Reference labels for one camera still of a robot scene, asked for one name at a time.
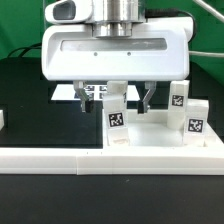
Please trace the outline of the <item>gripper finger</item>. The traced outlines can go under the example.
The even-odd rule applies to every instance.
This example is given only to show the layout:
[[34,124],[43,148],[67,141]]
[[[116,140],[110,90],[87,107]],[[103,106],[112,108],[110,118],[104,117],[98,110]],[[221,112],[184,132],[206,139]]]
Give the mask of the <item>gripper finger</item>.
[[93,99],[90,98],[85,90],[86,83],[84,81],[74,81],[73,88],[81,101],[81,110],[85,113],[91,113],[93,110]]
[[139,82],[137,85],[137,91],[140,97],[138,101],[138,113],[144,114],[149,109],[149,101],[152,98],[156,90],[156,83],[154,81]]

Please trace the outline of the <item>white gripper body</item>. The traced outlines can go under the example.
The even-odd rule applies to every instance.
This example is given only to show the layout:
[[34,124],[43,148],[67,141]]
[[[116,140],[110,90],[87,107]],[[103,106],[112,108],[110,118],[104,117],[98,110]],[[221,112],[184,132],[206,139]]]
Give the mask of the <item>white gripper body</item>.
[[59,0],[45,8],[42,39],[49,80],[172,81],[189,74],[194,22],[147,18],[139,0]]

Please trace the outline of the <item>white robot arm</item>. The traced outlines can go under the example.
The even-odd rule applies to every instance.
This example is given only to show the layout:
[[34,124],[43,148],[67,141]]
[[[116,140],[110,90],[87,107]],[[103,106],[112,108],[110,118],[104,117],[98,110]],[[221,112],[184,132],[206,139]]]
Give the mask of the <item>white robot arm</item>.
[[42,72],[73,82],[84,111],[92,104],[87,81],[143,81],[144,113],[158,81],[189,74],[196,21],[186,11],[148,9],[144,0],[58,0],[45,8],[45,19],[51,26],[42,39]]

